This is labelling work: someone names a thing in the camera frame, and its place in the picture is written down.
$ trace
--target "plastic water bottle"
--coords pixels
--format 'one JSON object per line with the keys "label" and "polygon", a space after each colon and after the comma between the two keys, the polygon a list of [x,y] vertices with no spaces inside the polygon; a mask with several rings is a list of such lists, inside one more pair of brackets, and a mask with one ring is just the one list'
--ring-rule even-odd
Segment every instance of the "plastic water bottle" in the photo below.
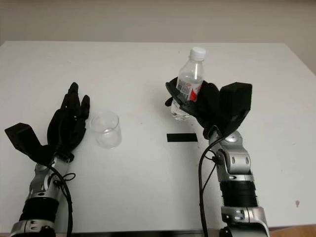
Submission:
{"label": "plastic water bottle", "polygon": [[[201,47],[193,47],[189,60],[179,72],[177,89],[186,100],[197,101],[198,93],[203,82],[203,61],[206,51]],[[180,110],[180,105],[173,100],[171,114],[176,120],[186,120],[190,115]]]}

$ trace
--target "clear glass cup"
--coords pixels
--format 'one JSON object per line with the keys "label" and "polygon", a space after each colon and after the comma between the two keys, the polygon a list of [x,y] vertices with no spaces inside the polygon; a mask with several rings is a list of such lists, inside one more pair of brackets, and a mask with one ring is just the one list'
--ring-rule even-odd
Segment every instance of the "clear glass cup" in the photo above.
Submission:
{"label": "clear glass cup", "polygon": [[103,148],[117,147],[122,141],[119,117],[111,111],[93,116],[90,120],[90,128],[96,134],[97,143]]}

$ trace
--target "black tape strip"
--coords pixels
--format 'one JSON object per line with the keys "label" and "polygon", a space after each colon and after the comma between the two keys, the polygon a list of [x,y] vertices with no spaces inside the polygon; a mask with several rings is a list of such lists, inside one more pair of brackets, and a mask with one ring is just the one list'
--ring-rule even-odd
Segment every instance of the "black tape strip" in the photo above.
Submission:
{"label": "black tape strip", "polygon": [[197,142],[196,133],[168,133],[167,134],[168,142]]}

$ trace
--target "red and white label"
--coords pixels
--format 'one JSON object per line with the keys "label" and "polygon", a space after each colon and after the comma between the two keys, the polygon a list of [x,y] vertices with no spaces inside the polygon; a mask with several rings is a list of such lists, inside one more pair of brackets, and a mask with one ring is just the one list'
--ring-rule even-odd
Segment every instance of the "red and white label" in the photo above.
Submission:
{"label": "red and white label", "polygon": [[181,92],[186,100],[197,101],[198,93],[201,89],[202,83],[185,83],[184,81],[177,80],[177,89]]}

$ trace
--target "table surface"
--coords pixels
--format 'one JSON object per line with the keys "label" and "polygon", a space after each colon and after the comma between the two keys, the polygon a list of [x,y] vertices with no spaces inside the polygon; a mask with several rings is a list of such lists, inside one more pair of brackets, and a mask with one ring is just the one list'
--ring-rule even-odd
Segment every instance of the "table surface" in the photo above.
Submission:
{"label": "table surface", "polygon": [[[175,121],[164,106],[164,84],[194,45],[207,51],[207,81],[253,84],[239,131],[269,226],[316,223],[316,77],[285,44],[9,41],[0,47],[0,233],[18,220],[35,167],[4,129],[27,123],[45,144],[49,121],[74,81],[79,97],[91,98],[90,115],[119,115],[123,136],[117,148],[104,150],[88,129],[74,151],[74,232],[200,229],[198,159],[207,141],[194,119]],[[166,134],[177,132],[196,132],[198,142],[167,143]],[[205,162],[204,177],[211,167]],[[214,175],[205,193],[210,228],[224,226],[221,204]],[[65,201],[56,226],[65,232]]]}

